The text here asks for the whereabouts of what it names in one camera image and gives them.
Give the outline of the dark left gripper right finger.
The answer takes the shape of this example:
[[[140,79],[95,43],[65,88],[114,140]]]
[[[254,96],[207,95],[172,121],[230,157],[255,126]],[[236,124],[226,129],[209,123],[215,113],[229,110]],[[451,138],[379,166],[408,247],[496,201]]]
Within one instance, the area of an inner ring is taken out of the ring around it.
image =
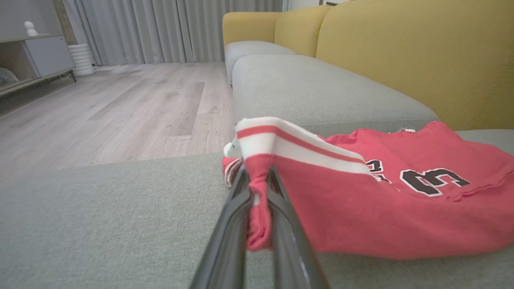
[[[278,170],[267,176],[276,289],[328,289],[329,283],[292,205]]]

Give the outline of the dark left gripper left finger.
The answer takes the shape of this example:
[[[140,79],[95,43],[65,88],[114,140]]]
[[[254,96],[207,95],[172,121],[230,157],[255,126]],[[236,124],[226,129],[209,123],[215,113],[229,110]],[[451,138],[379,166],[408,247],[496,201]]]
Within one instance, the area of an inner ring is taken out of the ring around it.
[[[243,289],[252,194],[244,166],[239,168],[228,199],[191,281],[191,289]]]

